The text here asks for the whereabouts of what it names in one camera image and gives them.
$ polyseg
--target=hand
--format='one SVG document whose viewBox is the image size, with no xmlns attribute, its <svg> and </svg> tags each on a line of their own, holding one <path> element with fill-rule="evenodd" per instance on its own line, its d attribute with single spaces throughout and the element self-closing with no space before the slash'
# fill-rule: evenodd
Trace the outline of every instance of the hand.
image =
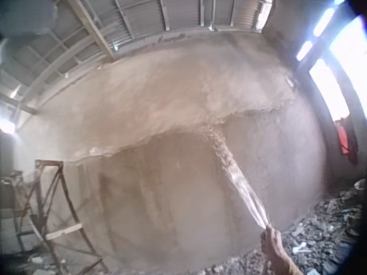
<svg viewBox="0 0 367 275">
<path fill-rule="evenodd" d="M 261 250 L 273 265 L 288 257 L 283 249 L 281 233 L 271 225 L 268 225 L 261 234 Z"/>
</svg>

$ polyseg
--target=bright window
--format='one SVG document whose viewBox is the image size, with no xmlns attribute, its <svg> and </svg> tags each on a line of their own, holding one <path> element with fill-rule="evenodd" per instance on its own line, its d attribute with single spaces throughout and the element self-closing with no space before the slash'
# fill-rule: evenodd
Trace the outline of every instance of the bright window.
<svg viewBox="0 0 367 275">
<path fill-rule="evenodd" d="M 320 90 L 334 121 L 346 118 L 349 115 L 342 91 L 332 71 L 326 66 L 323 59 L 316 61 L 310 70 L 310 75 Z"/>
<path fill-rule="evenodd" d="M 352 82 L 367 117 L 367 39 L 361 17 L 340 32 L 330 50 Z"/>
<path fill-rule="evenodd" d="M 332 7 L 324 12 L 323 16 L 314 29 L 314 35 L 316 37 L 319 37 L 322 34 L 323 30 L 325 30 L 327 24 L 329 24 L 331 18 L 333 17 L 334 13 L 335 10 Z"/>
<path fill-rule="evenodd" d="M 297 54 L 297 60 L 301 61 L 312 48 L 312 42 L 306 41 Z"/>
</svg>

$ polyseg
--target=ceiling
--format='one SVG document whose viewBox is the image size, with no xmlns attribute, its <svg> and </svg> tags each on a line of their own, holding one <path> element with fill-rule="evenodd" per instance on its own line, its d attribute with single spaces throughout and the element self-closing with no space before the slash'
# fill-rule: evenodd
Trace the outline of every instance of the ceiling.
<svg viewBox="0 0 367 275">
<path fill-rule="evenodd" d="M 28 102 L 81 66 L 106 57 L 71 0 L 55 1 L 56 27 L 17 51 L 0 69 L 0 93 L 17 89 L 14 99 Z M 271 0 L 81 0 L 113 59 L 128 45 L 151 36 L 227 28 L 261 32 Z M 15 107 L 2 104 L 0 116 Z"/>
</svg>

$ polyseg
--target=curved wall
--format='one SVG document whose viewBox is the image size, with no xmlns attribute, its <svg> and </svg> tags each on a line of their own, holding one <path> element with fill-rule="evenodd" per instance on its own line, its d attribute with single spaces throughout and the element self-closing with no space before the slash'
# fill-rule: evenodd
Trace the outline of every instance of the curved wall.
<svg viewBox="0 0 367 275">
<path fill-rule="evenodd" d="M 22 127 L 15 163 L 31 171 L 35 158 L 67 161 L 71 199 L 111 270 L 208 266 L 256 247 L 261 229 L 193 133 L 197 124 L 219 124 L 276 227 L 289 227 L 322 193 L 325 145 L 287 74 L 255 34 L 128 57 L 47 102 Z M 72 224 L 61 190 L 52 209 L 51 231 Z M 59 242 L 82 248 L 76 234 Z"/>
</svg>

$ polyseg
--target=light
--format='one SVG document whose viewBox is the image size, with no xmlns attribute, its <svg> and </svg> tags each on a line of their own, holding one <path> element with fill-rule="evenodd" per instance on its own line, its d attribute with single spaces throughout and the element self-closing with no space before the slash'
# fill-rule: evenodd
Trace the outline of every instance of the light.
<svg viewBox="0 0 367 275">
<path fill-rule="evenodd" d="M 319 37 L 322 34 L 323 30 L 325 30 L 327 24 L 329 24 L 331 18 L 333 17 L 334 13 L 335 10 L 332 7 L 324 12 L 323 16 L 314 29 L 314 35 L 316 37 Z"/>
<path fill-rule="evenodd" d="M 1 119 L 0 120 L 0 129 L 4 133 L 13 134 L 15 132 L 15 124 L 8 121 L 8 120 L 6 120 L 6 119 Z"/>
<path fill-rule="evenodd" d="M 306 41 L 302 45 L 302 48 L 299 50 L 299 53 L 297 54 L 297 60 L 301 61 L 306 56 L 306 54 L 310 51 L 311 48 L 312 48 L 312 42 Z"/>
<path fill-rule="evenodd" d="M 263 5 L 261 7 L 261 12 L 260 12 L 260 14 L 257 18 L 256 30 L 260 31 L 265 26 L 265 23 L 266 23 L 266 21 L 269 17 L 269 14 L 270 14 L 271 6 L 272 6 L 272 1 L 268 1 L 266 3 L 263 3 Z"/>
<path fill-rule="evenodd" d="M 348 106 L 337 80 L 323 59 L 316 61 L 310 70 L 310 75 L 325 100 L 333 121 L 346 118 L 349 115 Z"/>
<path fill-rule="evenodd" d="M 361 16 L 341 30 L 330 50 L 350 79 L 367 117 L 367 37 Z"/>
<path fill-rule="evenodd" d="M 18 85 L 16 88 L 15 88 L 15 90 L 13 90 L 12 92 L 11 92 L 11 94 L 10 94 L 10 97 L 13 99 L 16 95 L 17 95 L 17 93 L 18 93 L 18 91 L 19 91 L 19 89 L 22 87 L 22 85 Z"/>
</svg>

